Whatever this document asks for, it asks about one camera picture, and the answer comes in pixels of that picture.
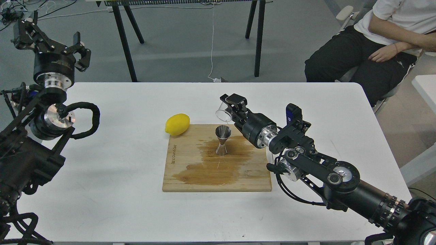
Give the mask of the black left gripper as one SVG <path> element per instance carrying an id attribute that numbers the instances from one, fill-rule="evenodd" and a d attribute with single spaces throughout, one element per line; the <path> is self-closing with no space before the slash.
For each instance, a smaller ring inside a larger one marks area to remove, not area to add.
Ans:
<path id="1" fill-rule="evenodd" d="M 51 40 L 37 26 L 38 12 L 33 11 L 30 17 L 18 20 L 13 26 L 14 38 L 11 42 L 19 50 L 35 52 L 34 75 L 35 83 L 47 86 L 46 81 L 54 79 L 61 82 L 64 89 L 74 84 L 74 68 L 84 72 L 89 68 L 91 51 L 81 41 L 80 32 L 73 35 L 73 45 L 66 47 L 62 43 Z M 76 61 L 73 54 L 79 53 L 81 58 Z"/>

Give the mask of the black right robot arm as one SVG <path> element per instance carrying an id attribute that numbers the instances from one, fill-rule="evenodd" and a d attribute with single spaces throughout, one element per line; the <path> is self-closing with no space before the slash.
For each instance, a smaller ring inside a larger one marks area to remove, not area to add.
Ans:
<path id="1" fill-rule="evenodd" d="M 307 203 L 284 185 L 281 175 L 293 181 L 302 180 L 316 192 L 322 202 L 311 202 L 312 205 L 341 211 L 352 209 L 382 227 L 383 233 L 366 237 L 366 245 L 387 239 L 393 239 L 394 245 L 435 244 L 435 202 L 416 197 L 405 203 L 361 180 L 352 164 L 318 152 L 314 140 L 306 135 L 311 124 L 303 120 L 297 105 L 286 106 L 286 126 L 281 128 L 264 114 L 251 112 L 243 96 L 224 94 L 220 100 L 224 113 L 244 138 L 256 148 L 267 147 L 277 156 L 274 163 L 267 164 L 267 169 L 276 175 L 289 197 Z"/>

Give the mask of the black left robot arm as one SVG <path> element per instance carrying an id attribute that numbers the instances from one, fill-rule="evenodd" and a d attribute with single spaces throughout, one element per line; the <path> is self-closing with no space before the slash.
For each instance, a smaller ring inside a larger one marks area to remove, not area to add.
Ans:
<path id="1" fill-rule="evenodd" d="M 1 244 L 51 245 L 35 231 L 38 216 L 17 211 L 22 194 L 32 195 L 62 168 L 68 140 L 86 138 L 99 126 L 100 110 L 90 102 L 65 105 L 75 69 L 89 67 L 91 51 L 73 36 L 70 47 L 37 26 L 38 12 L 17 20 L 12 43 L 34 51 L 34 84 L 1 91 L 13 120 L 1 131 Z"/>

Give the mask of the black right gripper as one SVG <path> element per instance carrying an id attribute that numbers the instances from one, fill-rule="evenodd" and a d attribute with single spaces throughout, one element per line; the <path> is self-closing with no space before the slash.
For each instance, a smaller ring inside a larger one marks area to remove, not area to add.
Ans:
<path id="1" fill-rule="evenodd" d="M 267 147 L 278 135 L 277 125 L 262 113 L 251 113 L 246 107 L 247 99 L 238 94 L 220 96 L 220 111 L 232 113 L 235 127 L 253 146 Z"/>

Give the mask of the person left hand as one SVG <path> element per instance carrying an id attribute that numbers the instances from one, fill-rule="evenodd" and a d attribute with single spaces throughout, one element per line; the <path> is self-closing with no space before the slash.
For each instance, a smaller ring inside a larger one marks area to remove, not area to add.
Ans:
<path id="1" fill-rule="evenodd" d="M 372 53 L 369 57 L 368 60 L 371 60 L 373 62 L 386 62 L 390 59 L 392 59 L 393 57 L 395 57 L 398 53 L 399 53 L 399 47 L 397 44 L 391 44 L 388 46 L 384 46 L 380 49 L 378 49 L 377 51 L 375 51 L 374 53 Z"/>

